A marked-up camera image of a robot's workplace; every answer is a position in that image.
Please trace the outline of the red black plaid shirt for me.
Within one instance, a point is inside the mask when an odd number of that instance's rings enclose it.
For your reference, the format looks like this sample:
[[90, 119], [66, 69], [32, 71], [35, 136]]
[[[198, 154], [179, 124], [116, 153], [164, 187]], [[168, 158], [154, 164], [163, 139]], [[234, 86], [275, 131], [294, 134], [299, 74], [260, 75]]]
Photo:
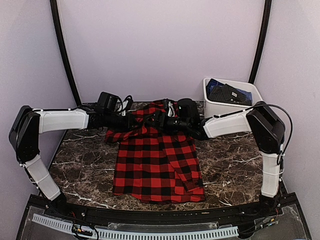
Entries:
[[195, 140], [183, 132], [167, 134], [143, 123], [151, 114], [165, 113], [165, 104], [178, 111], [176, 101], [155, 100], [133, 111], [142, 124], [138, 129], [107, 130], [105, 142], [118, 143], [112, 192], [143, 203], [202, 202], [205, 190]]

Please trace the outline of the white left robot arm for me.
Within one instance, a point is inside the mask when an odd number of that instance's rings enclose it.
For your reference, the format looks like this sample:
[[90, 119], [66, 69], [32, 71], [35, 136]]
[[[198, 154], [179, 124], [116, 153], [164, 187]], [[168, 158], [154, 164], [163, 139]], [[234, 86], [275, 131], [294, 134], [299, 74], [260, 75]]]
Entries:
[[15, 151], [16, 160], [24, 168], [31, 183], [51, 202], [50, 208], [58, 217], [67, 218], [71, 208], [64, 202], [66, 196], [42, 160], [40, 135], [56, 131], [99, 128], [129, 132], [140, 125], [132, 112], [95, 110], [94, 104], [66, 109], [40, 109], [24, 105], [16, 116], [8, 138]]

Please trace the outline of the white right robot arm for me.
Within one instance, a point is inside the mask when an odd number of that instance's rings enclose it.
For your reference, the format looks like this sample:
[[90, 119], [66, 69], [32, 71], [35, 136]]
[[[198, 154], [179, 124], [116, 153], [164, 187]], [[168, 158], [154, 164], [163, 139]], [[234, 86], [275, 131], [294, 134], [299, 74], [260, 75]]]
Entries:
[[159, 131], [168, 134], [184, 132], [200, 141], [240, 132], [252, 133], [262, 155], [261, 194], [266, 197], [255, 205], [255, 213], [266, 217], [275, 208], [271, 198], [279, 190], [285, 153], [286, 127], [273, 111], [274, 105], [259, 101], [243, 110], [204, 117], [199, 115], [192, 100], [184, 99], [182, 102], [177, 116], [159, 110], [147, 116], [145, 122]]

